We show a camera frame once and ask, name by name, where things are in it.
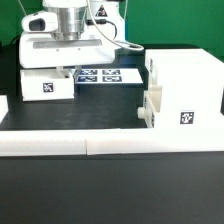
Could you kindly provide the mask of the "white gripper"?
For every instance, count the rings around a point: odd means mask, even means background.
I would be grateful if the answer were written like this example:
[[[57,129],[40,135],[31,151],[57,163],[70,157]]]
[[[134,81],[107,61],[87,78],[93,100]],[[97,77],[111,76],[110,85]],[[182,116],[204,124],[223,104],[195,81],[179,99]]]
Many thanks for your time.
[[[53,68],[65,78],[63,67],[75,66],[74,82],[82,70],[78,65],[109,64],[115,49],[101,39],[55,40],[49,33],[23,33],[19,44],[19,61],[23,68]]]

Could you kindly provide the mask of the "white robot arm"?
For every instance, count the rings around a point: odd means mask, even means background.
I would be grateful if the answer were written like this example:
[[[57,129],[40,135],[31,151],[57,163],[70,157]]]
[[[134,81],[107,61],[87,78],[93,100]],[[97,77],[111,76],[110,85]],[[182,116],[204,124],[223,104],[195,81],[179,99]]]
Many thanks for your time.
[[[33,72],[110,64],[125,40],[123,0],[42,0],[22,19],[19,62]]]

